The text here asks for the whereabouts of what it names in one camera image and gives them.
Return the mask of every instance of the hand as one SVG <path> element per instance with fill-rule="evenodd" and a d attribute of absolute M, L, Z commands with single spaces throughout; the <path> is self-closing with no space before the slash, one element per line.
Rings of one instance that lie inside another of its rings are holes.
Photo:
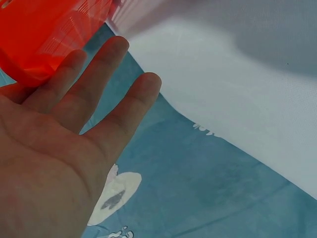
<path fill-rule="evenodd" d="M 122 37 L 108 40 L 70 89 L 83 51 L 37 89 L 0 89 L 1 237 L 80 237 L 111 166 L 159 93 L 160 78 L 141 75 L 109 115 L 78 135 L 128 47 Z"/>

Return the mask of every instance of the white cloth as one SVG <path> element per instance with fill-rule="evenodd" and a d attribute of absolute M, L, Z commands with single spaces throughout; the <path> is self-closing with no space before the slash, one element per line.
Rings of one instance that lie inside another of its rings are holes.
<path fill-rule="evenodd" d="M 122 2 L 109 23 L 171 105 L 317 198 L 317 1 Z"/>

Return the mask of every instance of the blue fabric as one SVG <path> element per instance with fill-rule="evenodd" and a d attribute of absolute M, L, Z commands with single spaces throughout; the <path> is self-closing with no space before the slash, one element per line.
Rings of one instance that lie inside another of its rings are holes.
<path fill-rule="evenodd" d="M 90 58 L 112 36 L 104 26 Z M 142 73 L 128 55 L 83 132 L 98 123 Z M 10 82 L 2 77 L 2 84 Z M 162 97 L 117 162 L 142 182 L 132 198 L 83 238 L 316 238 L 317 201 L 240 149 L 210 135 Z"/>

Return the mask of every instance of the orange plastic container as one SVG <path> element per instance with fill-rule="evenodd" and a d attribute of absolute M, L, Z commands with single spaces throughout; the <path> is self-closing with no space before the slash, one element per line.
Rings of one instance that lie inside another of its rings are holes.
<path fill-rule="evenodd" d="M 111 0 L 0 0 L 0 67 L 36 87 L 106 20 Z"/>

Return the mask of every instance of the white print pattern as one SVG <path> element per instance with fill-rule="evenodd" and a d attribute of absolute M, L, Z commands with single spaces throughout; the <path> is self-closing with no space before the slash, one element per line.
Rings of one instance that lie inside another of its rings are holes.
<path fill-rule="evenodd" d="M 102 237 L 98 237 L 98 238 L 134 238 L 133 231 L 126 232 L 127 229 L 128 229 L 128 227 L 125 226 L 122 228 L 122 231 L 118 231 L 116 233 L 111 233 L 108 236 L 102 236 Z"/>
<path fill-rule="evenodd" d="M 193 127 L 194 127 L 195 129 L 198 128 L 200 131 L 208 131 L 206 128 L 202 127 L 202 126 L 199 125 L 199 124 L 194 124 Z M 211 132 L 211 131 L 209 131 L 206 135 L 214 135 L 214 133 Z"/>
<path fill-rule="evenodd" d="M 109 180 L 94 208 L 88 226 L 100 224 L 124 206 L 137 191 L 142 181 L 142 176 L 139 173 L 132 172 L 125 172 L 113 178 L 112 176 L 117 173 L 116 171 L 117 167 L 115 166 L 112 175 L 107 178 Z"/>

